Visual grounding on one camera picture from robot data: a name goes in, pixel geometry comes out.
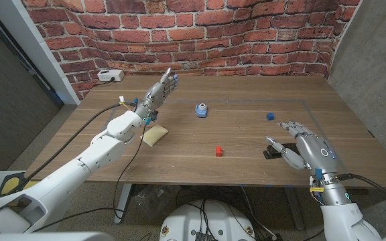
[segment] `robotic arm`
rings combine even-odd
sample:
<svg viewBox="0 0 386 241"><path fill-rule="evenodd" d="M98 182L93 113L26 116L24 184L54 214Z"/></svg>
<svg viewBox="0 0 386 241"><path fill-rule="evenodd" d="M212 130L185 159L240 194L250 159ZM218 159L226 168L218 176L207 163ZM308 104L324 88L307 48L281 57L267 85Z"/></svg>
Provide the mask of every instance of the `robotic arm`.
<svg viewBox="0 0 386 241"><path fill-rule="evenodd" d="M96 170L118 160L132 142L132 128L157 118L156 109L177 88L178 78L165 72L152 86L135 111L114 118L95 136L90 146L34 186L0 198L0 233L30 233L48 223L55 210Z"/></svg>

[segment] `yellow object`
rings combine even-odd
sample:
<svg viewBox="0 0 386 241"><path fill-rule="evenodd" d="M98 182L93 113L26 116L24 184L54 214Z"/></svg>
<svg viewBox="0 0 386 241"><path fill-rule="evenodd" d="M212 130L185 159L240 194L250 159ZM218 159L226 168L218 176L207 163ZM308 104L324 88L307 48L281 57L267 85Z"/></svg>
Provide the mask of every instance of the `yellow object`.
<svg viewBox="0 0 386 241"><path fill-rule="evenodd" d="M141 136L141 139L147 143L150 147L153 147L154 144L160 140L166 133L169 131L165 128L156 125L153 128L149 129L145 134L144 138Z"/></svg>
<svg viewBox="0 0 386 241"><path fill-rule="evenodd" d="M311 187L309 189L310 192L313 192L313 191L317 191L317 192L324 192L324 188L323 187Z"/></svg>

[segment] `floor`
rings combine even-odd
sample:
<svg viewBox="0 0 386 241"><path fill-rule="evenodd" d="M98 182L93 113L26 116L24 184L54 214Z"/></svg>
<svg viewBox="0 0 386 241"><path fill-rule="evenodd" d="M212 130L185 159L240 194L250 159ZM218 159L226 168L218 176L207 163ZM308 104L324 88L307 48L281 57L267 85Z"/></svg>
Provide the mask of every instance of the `floor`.
<svg viewBox="0 0 386 241"><path fill-rule="evenodd" d="M19 156L10 169L26 169L74 109L75 107L73 106L63 106L61 111ZM114 188L115 183L83 183L75 193L66 215L94 208L112 207ZM257 219L273 232L281 234L284 240L301 241L321 231L322 214L319 205L309 196L307 189L296 189L306 225L306 230L304 231L297 231L294 228L282 188L246 187L246 191L254 205ZM368 195L351 196L358 203L365 219L374 225L382 236L386 236L386 198L373 189L369 190ZM127 216L122 224L116 225L113 223L114 215L112 211L98 211L63 221L59 225L58 230L65 232L105 232L115 240L140 240L147 233L151 232L150 240L158 240L161 224L166 216L176 208L174 198L169 199L165 203L166 205L163 210L156 214L152 220L145 215L141 208L142 206L140 207L134 199L131 199ZM313 240L326 239L321 234Z"/></svg>

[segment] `brick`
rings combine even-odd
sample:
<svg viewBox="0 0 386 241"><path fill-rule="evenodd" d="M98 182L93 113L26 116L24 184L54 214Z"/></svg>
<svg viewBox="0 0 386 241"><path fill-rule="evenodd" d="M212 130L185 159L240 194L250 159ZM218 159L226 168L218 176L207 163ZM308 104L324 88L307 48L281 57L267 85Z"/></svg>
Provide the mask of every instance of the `brick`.
<svg viewBox="0 0 386 241"><path fill-rule="evenodd" d="M65 33L64 26L59 23L45 24L44 27L46 28L47 35L50 37L63 35Z"/></svg>
<svg viewBox="0 0 386 241"><path fill-rule="evenodd" d="M88 73L75 74L75 78L78 81L88 81L88 80L90 80L90 76L88 75Z"/></svg>
<svg viewBox="0 0 386 241"><path fill-rule="evenodd" d="M343 5L358 5L360 0L339 0L339 4Z"/></svg>
<svg viewBox="0 0 386 241"><path fill-rule="evenodd" d="M271 56L262 54L250 54L241 57L242 64L270 64Z"/></svg>
<svg viewBox="0 0 386 241"><path fill-rule="evenodd" d="M206 27L206 37L221 37L222 27Z"/></svg>
<svg viewBox="0 0 386 241"><path fill-rule="evenodd" d="M193 27L189 29L171 29L169 30L169 36L176 41L202 39L205 36L205 31L201 27Z"/></svg>
<svg viewBox="0 0 386 241"><path fill-rule="evenodd" d="M104 41L113 40L113 38L111 37L110 31L96 31L96 36L98 37L99 40L104 40Z"/></svg>
<svg viewBox="0 0 386 241"><path fill-rule="evenodd" d="M194 51L196 49L196 43L195 42L180 43L180 49L181 51Z"/></svg>
<svg viewBox="0 0 386 241"><path fill-rule="evenodd" d="M82 13L83 6L81 5L81 0L53 0L53 4L56 6L63 6L68 10Z"/></svg>
<svg viewBox="0 0 386 241"><path fill-rule="evenodd" d="M129 45L129 51L131 53L145 53L145 47L143 45Z"/></svg>
<svg viewBox="0 0 386 241"><path fill-rule="evenodd" d="M175 16L155 15L141 17L141 27L155 29L175 26Z"/></svg>
<svg viewBox="0 0 386 241"><path fill-rule="evenodd" d="M47 46L51 50L60 50L64 48L81 47L83 43L79 37L59 37L46 39Z"/></svg>
<svg viewBox="0 0 386 241"><path fill-rule="evenodd" d="M323 63L323 64L330 64L330 54L328 53L319 53L318 57L316 58L316 61L318 63Z"/></svg>
<svg viewBox="0 0 386 241"><path fill-rule="evenodd" d="M331 42L317 42L314 50L330 53L332 51L332 43Z"/></svg>
<svg viewBox="0 0 386 241"><path fill-rule="evenodd" d="M107 61L105 60L94 60L94 63L99 68L110 68L110 66L107 64Z"/></svg>
<svg viewBox="0 0 386 241"><path fill-rule="evenodd" d="M251 16L251 8L237 9L235 12L235 21L246 20Z"/></svg>
<svg viewBox="0 0 386 241"><path fill-rule="evenodd" d="M292 62L315 62L317 53L299 52L289 54L287 57L287 63Z"/></svg>
<svg viewBox="0 0 386 241"><path fill-rule="evenodd" d="M56 61L60 62L60 55L58 52L53 52L53 56L56 59Z"/></svg>
<svg viewBox="0 0 386 241"><path fill-rule="evenodd" d="M151 40L153 42L166 42L168 40L168 37L166 37L166 31L165 30L152 31Z"/></svg>
<svg viewBox="0 0 386 241"><path fill-rule="evenodd" d="M311 13L309 15L310 25L322 25L324 23L325 13Z"/></svg>
<svg viewBox="0 0 386 241"><path fill-rule="evenodd" d="M25 0L28 7L45 7L47 0Z"/></svg>
<svg viewBox="0 0 386 241"><path fill-rule="evenodd" d="M172 62L171 54L156 54L159 62Z"/></svg>
<svg viewBox="0 0 386 241"><path fill-rule="evenodd" d="M210 50L208 51L208 59L219 58L221 54L221 50Z"/></svg>
<svg viewBox="0 0 386 241"><path fill-rule="evenodd" d="M286 13L303 13L306 0L288 0Z"/></svg>
<svg viewBox="0 0 386 241"><path fill-rule="evenodd" d="M153 63L155 61L155 56L154 54L125 54L125 60L137 63Z"/></svg>
<svg viewBox="0 0 386 241"><path fill-rule="evenodd" d="M177 14L177 26L178 27L190 27L193 26L193 14Z"/></svg>
<svg viewBox="0 0 386 241"><path fill-rule="evenodd" d="M141 30L114 31L113 38L118 42L148 43L150 42L150 33Z"/></svg>
<svg viewBox="0 0 386 241"><path fill-rule="evenodd" d="M199 62L199 68L223 67L223 66L226 66L226 60L224 58Z"/></svg>
<svg viewBox="0 0 386 241"><path fill-rule="evenodd" d="M298 38L328 38L332 32L331 27L310 27L299 30Z"/></svg>
<svg viewBox="0 0 386 241"><path fill-rule="evenodd" d="M218 74L221 76L245 75L245 68L224 68L219 69Z"/></svg>
<svg viewBox="0 0 386 241"><path fill-rule="evenodd" d="M227 66L236 66L239 63L239 57L232 57L226 59Z"/></svg>
<svg viewBox="0 0 386 241"><path fill-rule="evenodd" d="M335 13L327 13L326 19L324 20L324 25L333 26L336 19L334 18Z"/></svg>
<svg viewBox="0 0 386 241"><path fill-rule="evenodd" d="M178 52L178 44L153 44L146 46L150 52Z"/></svg>
<svg viewBox="0 0 386 241"><path fill-rule="evenodd" d="M338 7L335 0L309 0L305 5L305 12L334 11Z"/></svg>
<svg viewBox="0 0 386 241"><path fill-rule="evenodd" d="M211 48L221 48L229 46L229 38L211 39L198 41L196 47L198 50L209 50Z"/></svg>
<svg viewBox="0 0 386 241"><path fill-rule="evenodd" d="M98 29L117 29L120 27L120 19L114 15L79 15L79 17L85 27Z"/></svg>
<svg viewBox="0 0 386 241"><path fill-rule="evenodd" d="M205 60L206 52L188 52L174 54L174 61L198 61Z"/></svg>
<svg viewBox="0 0 386 241"><path fill-rule="evenodd" d="M232 46L237 46L244 42L244 35L233 36L231 39Z"/></svg>
<svg viewBox="0 0 386 241"><path fill-rule="evenodd" d="M224 0L206 0L207 9L222 9L224 7Z"/></svg>
<svg viewBox="0 0 386 241"><path fill-rule="evenodd" d="M260 2L260 0L227 0L227 7L246 7Z"/></svg>
<svg viewBox="0 0 386 241"><path fill-rule="evenodd" d="M302 40L299 45L299 50L312 50L314 43L312 40Z"/></svg>
<svg viewBox="0 0 386 241"><path fill-rule="evenodd" d="M261 15L273 15L283 13L285 8L284 1L268 2L268 3L259 3L253 8L253 17Z"/></svg>
<svg viewBox="0 0 386 241"><path fill-rule="evenodd" d="M328 76L327 66L324 64L307 64L305 67L306 73L321 73L326 78Z"/></svg>
<svg viewBox="0 0 386 241"><path fill-rule="evenodd" d="M307 15L276 16L272 20L272 27L290 29L300 28L304 27L307 21Z"/></svg>
<svg viewBox="0 0 386 241"><path fill-rule="evenodd" d="M256 29L270 28L272 22L272 17L259 17L257 19Z"/></svg>
<svg viewBox="0 0 386 241"><path fill-rule="evenodd" d="M60 52L60 55L64 58L64 60L79 60L80 56L78 55L78 51L65 51Z"/></svg>
<svg viewBox="0 0 386 241"><path fill-rule="evenodd" d="M297 30L278 30L277 40L279 41L290 41L295 40L298 34Z"/></svg>
<svg viewBox="0 0 386 241"><path fill-rule="evenodd" d="M166 0L168 10L179 12L204 11L204 0Z"/></svg>
<svg viewBox="0 0 386 241"><path fill-rule="evenodd" d="M165 1L145 1L145 8L148 13L164 13L165 12Z"/></svg>
<svg viewBox="0 0 386 241"><path fill-rule="evenodd" d="M273 55L272 57L272 64L285 64L285 61L287 60L286 54L281 55Z"/></svg>
<svg viewBox="0 0 386 241"><path fill-rule="evenodd" d="M81 58L100 58L101 52L99 50L91 49L91 48L84 48L80 50Z"/></svg>
<svg viewBox="0 0 386 241"><path fill-rule="evenodd" d="M273 54L281 54L281 53L289 53L296 51L298 49L298 42L292 42L292 43L270 43L269 44L269 53Z"/></svg>
<svg viewBox="0 0 386 241"><path fill-rule="evenodd" d="M240 54L249 54L251 52L251 46L249 44L244 44L234 48L227 48L222 51L222 55L226 56L238 56Z"/></svg>
<svg viewBox="0 0 386 241"><path fill-rule="evenodd" d="M94 65L94 62L92 60L82 61L82 62L77 62L77 63L61 64L60 67L62 68L62 70L65 73L96 69L96 66Z"/></svg>
<svg viewBox="0 0 386 241"><path fill-rule="evenodd" d="M261 67L261 75L280 75L288 74L290 66L263 66Z"/></svg>
<svg viewBox="0 0 386 241"><path fill-rule="evenodd" d="M240 23L229 24L224 26L223 35L236 35L240 33L245 33L254 28L254 20L244 21Z"/></svg>
<svg viewBox="0 0 386 241"><path fill-rule="evenodd" d="M173 63L173 64L150 64L151 70L167 70L168 68L171 68L172 70L180 70L181 64L180 63Z"/></svg>
<svg viewBox="0 0 386 241"><path fill-rule="evenodd" d="M68 21L68 16L63 9L29 10L28 13L34 23Z"/></svg>
<svg viewBox="0 0 386 241"><path fill-rule="evenodd" d="M142 0L106 0L108 13L145 13Z"/></svg>
<svg viewBox="0 0 386 241"><path fill-rule="evenodd" d="M123 57L123 55L117 54L117 53L110 53L110 58L111 58L112 60L125 61L125 57Z"/></svg>
<svg viewBox="0 0 386 241"><path fill-rule="evenodd" d="M305 69L305 66L306 64L292 64L289 70L290 72L302 73Z"/></svg>
<svg viewBox="0 0 386 241"><path fill-rule="evenodd" d="M150 65L149 64L135 64L135 67L138 71L150 71Z"/></svg>
<svg viewBox="0 0 386 241"><path fill-rule="evenodd" d="M204 70L204 75L206 75L206 76L215 76L215 75L217 75L217 70L205 69Z"/></svg>
<svg viewBox="0 0 386 241"><path fill-rule="evenodd" d="M355 8L356 7L347 7L345 9L345 11L343 11L341 20L342 21L349 21L351 19L352 15L354 14Z"/></svg>
<svg viewBox="0 0 386 241"><path fill-rule="evenodd" d="M233 11L214 10L196 14L196 25L214 25L230 23L233 18Z"/></svg>
<svg viewBox="0 0 386 241"><path fill-rule="evenodd" d="M266 29L261 31L254 31L245 34L246 42L274 40L276 38L276 30Z"/></svg>
<svg viewBox="0 0 386 241"><path fill-rule="evenodd" d="M139 19L136 16L122 16L121 24L125 28L135 29L139 26Z"/></svg>
<svg viewBox="0 0 386 241"><path fill-rule="evenodd" d="M253 45L253 54L266 54L266 53L267 53L267 44Z"/></svg>
<svg viewBox="0 0 386 241"><path fill-rule="evenodd" d="M84 0L84 8L89 13L103 13L105 6L103 0Z"/></svg>
<svg viewBox="0 0 386 241"><path fill-rule="evenodd" d="M122 52L127 53L129 50L125 44L115 44L115 43L97 43L97 48L103 51L108 52Z"/></svg>
<svg viewBox="0 0 386 241"><path fill-rule="evenodd" d="M247 75L259 75L261 71L260 66L249 66L246 70L245 73Z"/></svg>

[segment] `electrical cable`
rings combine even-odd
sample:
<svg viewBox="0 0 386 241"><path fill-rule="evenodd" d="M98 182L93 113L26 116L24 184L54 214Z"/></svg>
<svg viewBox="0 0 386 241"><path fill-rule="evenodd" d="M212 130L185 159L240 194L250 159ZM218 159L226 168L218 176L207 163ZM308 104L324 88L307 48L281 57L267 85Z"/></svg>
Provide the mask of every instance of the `electrical cable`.
<svg viewBox="0 0 386 241"><path fill-rule="evenodd" d="M372 185L373 187L376 187L379 191L382 191L386 195L386 189L385 188L381 187L379 184L375 183L374 181L367 179L366 177L352 174L352 173L348 173L348 174L339 174L336 176L336 178L338 180L341 180L341 181L345 181L348 179L354 179L354 178L359 179L361 181L364 181L365 183Z"/></svg>
<svg viewBox="0 0 386 241"><path fill-rule="evenodd" d="M303 240L303 241L308 241L308 240L311 240L311 239L313 239L313 238L316 238L316 237L318 237L320 234L322 234L323 232L324 232L324 229L322 229L319 233L313 235L312 237L306 238L306 239Z"/></svg>
<svg viewBox="0 0 386 241"><path fill-rule="evenodd" d="M253 219L254 219L254 220L255 220L262 228L264 228L266 231L268 231L270 234L272 234L272 236L273 236L272 240L277 240L277 236L276 236L271 230L269 230L269 229L266 228L263 224L261 224L261 222L259 222L259 220L254 216L253 209L252 209L251 204L250 204L250 202L249 202L249 198L248 198L248 196L247 196L247 193L245 192L243 186L241 186L241 189L242 189L242 191L244 192L245 197L247 198L247 203L248 203L248 206L249 206L249 210L250 210L250 212L251 212L251 215L253 216Z"/></svg>
<svg viewBox="0 0 386 241"><path fill-rule="evenodd" d="M47 228L47 227L50 227L51 225L54 225L54 224L57 224L57 223L60 223L64 220L67 220L67 219L70 219L70 218L73 218L73 217L76 217L76 216L80 216L80 215L83 215L83 214L88 214L88 213L91 213L91 212L95 212L95 211L99 211L99 210L117 210L117 211L120 211L120 212L123 212L123 210L118 210L116 208L96 208L96 209L93 209L93 210L89 210L89 211L85 211L85 212L80 212L80 213L77 213L77 214L73 214L71 216L68 216L68 217L65 217L65 218L62 218L58 221L55 221L55 222L52 222L51 224L47 224L45 226L42 226L41 228L38 228L34 231L32 231L33 233L34 232L38 232L40 230L43 230L44 228Z"/></svg>
<svg viewBox="0 0 386 241"><path fill-rule="evenodd" d="M93 87L95 87L95 86L107 85L107 84L110 84L110 83L114 82L114 80L115 80L115 78L114 78L114 77L111 77L110 81L103 82L103 83L100 83L100 84L94 84Z"/></svg>
<svg viewBox="0 0 386 241"><path fill-rule="evenodd" d="M143 132L142 132L142 136L144 136L144 133L145 133L145 127L146 127L147 125L145 125L145 123L144 123L144 130L143 130ZM120 178L121 178L121 176L124 174L124 172L126 171L126 169L130 166L130 164L132 163L132 161L135 159L135 157L137 156L137 154L138 154L138 152L139 152L139 149L141 148L141 144L142 144L142 139L139 141L139 146L138 146L138 150L137 150L137 152L134 154L134 156L132 157L132 160L126 165L126 167L124 168L124 170L121 172L121 174L120 174L120 176L119 176L119 178L118 178L118 180L117 180L117 182L116 182L116 184L115 184L115 189L114 189L114 196L113 196L113 209L114 209L114 214L115 214L115 216L116 217L118 217L119 219L121 219L121 217L119 217L118 215L117 215L117 212L116 212L116 208L115 208L115 195L116 195L116 193L117 193L117 187L119 186L119 181L120 181Z"/></svg>
<svg viewBox="0 0 386 241"><path fill-rule="evenodd" d="M17 190L20 190L24 185L26 185L37 173L39 173L43 168L45 168L51 161L53 161L53 159L55 159L64 149L66 146L68 146L69 143L71 143L71 141L82 131L84 130L84 128L87 127L87 125L89 125L98 115L104 113L105 111L109 110L109 109L112 109L112 108L115 108L117 106L120 106L120 103L117 103L117 104L114 104L112 106L109 106L109 107L106 107L105 109L99 111L98 113L96 113L92 118L90 118L86 124L84 124L77 132L75 132L71 138L69 138L69 140L67 140L65 142L64 145L62 145L62 147L59 148L59 150L54 153L52 155L52 157L50 157L45 163L43 163L40 167L38 167L33 173L31 173L31 175L29 175L28 177L26 177L22 182L20 182L16 187L14 187L11 191L9 191L6 195L10 195L10 194L13 194L15 193Z"/></svg>

